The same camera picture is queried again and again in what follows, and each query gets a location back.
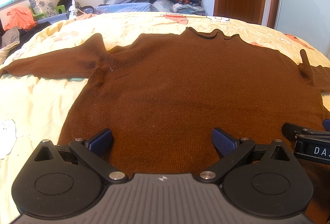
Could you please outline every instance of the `floral pillow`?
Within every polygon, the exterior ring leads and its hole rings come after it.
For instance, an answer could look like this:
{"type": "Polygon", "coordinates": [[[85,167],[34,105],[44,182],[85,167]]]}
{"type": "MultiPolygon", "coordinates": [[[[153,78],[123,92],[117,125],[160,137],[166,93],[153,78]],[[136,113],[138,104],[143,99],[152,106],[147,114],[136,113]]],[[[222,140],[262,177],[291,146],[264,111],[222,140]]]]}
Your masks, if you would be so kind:
{"type": "Polygon", "coordinates": [[[45,12],[47,17],[56,15],[55,7],[51,0],[29,0],[35,14],[45,12]]]}

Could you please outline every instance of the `knit fabric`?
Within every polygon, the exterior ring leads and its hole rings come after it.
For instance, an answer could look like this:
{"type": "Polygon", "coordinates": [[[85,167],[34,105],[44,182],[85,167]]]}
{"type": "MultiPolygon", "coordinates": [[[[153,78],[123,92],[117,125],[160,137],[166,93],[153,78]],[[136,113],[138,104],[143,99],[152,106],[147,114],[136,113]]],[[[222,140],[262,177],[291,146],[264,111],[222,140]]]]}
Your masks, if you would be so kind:
{"type": "MultiPolygon", "coordinates": [[[[197,174],[219,159],[214,127],[258,144],[281,138],[288,145],[285,122],[323,130],[330,113],[320,92],[330,90],[330,69],[310,66],[304,50],[301,56],[298,66],[238,34],[187,28],[181,35],[141,34],[109,52],[95,34],[78,47],[16,60],[0,75],[89,78],[58,144],[110,128],[114,145],[104,158],[128,175],[197,174]]],[[[321,223],[329,215],[329,167],[301,163],[315,188],[307,215],[321,223]]]]}

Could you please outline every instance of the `sweater sleeve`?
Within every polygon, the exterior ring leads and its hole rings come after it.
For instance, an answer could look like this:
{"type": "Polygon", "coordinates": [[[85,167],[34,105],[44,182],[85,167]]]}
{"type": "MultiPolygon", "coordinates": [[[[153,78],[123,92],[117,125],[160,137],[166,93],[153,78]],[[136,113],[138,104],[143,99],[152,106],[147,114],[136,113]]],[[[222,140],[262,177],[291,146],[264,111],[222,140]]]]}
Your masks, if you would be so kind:
{"type": "Polygon", "coordinates": [[[13,76],[34,75],[49,79],[89,78],[95,67],[109,56],[100,33],[82,45],[18,59],[0,70],[13,76]]]}
{"type": "Polygon", "coordinates": [[[306,51],[300,50],[302,63],[299,64],[300,74],[308,80],[308,84],[320,89],[321,92],[330,91],[330,68],[311,66],[306,51]]]}

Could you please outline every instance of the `yellow blanket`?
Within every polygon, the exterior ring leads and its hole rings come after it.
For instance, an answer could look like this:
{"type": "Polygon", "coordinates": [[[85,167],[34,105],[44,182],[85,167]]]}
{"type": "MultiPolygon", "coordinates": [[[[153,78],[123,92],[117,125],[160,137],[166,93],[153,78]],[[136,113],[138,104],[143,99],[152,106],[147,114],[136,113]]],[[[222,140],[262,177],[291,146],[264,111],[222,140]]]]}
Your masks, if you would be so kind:
{"type": "MultiPolygon", "coordinates": [[[[224,17],[128,12],[49,26],[12,54],[0,69],[16,59],[79,46],[95,33],[102,34],[110,50],[131,44],[141,33],[181,34],[188,26],[199,32],[218,28],[228,36],[238,33],[248,43],[279,50],[296,64],[301,63],[299,51],[305,49],[311,65],[330,67],[330,61],[307,42],[264,26],[224,17]]],[[[0,224],[8,224],[19,215],[11,197],[13,180],[42,139],[57,143],[67,113],[86,83],[87,79],[54,80],[31,75],[0,78],[0,122],[13,119],[17,137],[11,153],[0,160],[0,224]]],[[[330,110],[330,96],[323,94],[323,103],[330,110]]]]}

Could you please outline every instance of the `red plastic bag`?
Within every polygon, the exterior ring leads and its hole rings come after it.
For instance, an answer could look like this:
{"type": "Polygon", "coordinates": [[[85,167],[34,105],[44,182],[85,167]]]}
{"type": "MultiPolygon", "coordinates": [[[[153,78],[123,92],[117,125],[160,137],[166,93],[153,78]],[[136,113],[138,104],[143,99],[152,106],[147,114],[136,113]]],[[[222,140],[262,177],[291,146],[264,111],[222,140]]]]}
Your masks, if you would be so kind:
{"type": "Polygon", "coordinates": [[[18,26],[20,28],[30,30],[32,27],[36,26],[36,22],[33,20],[32,12],[28,8],[17,7],[11,9],[7,13],[10,15],[8,23],[4,26],[4,30],[18,26]]]}

